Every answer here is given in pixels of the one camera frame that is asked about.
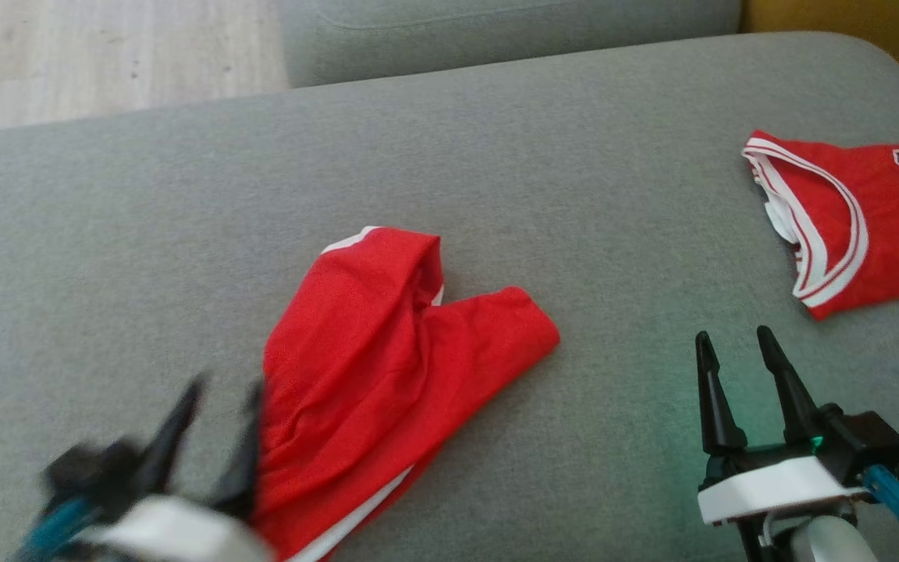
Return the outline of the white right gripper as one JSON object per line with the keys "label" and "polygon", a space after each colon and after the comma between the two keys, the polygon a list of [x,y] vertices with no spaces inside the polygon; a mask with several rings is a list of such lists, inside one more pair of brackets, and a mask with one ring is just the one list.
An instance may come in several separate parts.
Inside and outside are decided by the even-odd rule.
{"label": "white right gripper", "polygon": [[861,486],[844,486],[814,455],[810,442],[822,431],[818,407],[768,326],[759,326],[759,349],[776,386],[786,444],[746,448],[709,334],[695,336],[702,450],[710,455],[697,493],[706,525],[808,510],[865,494]]}

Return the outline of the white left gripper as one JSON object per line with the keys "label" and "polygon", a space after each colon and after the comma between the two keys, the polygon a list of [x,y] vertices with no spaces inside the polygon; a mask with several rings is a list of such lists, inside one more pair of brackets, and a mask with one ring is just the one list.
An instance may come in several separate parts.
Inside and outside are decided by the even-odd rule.
{"label": "white left gripper", "polygon": [[[206,384],[206,375],[190,380],[146,445],[134,476],[136,496],[168,490],[179,445]],[[238,445],[211,491],[213,510],[184,498],[145,498],[117,522],[92,525],[76,540],[136,561],[274,561],[268,545],[231,517],[251,516],[256,505],[263,389],[263,382],[256,381],[247,393]]]}

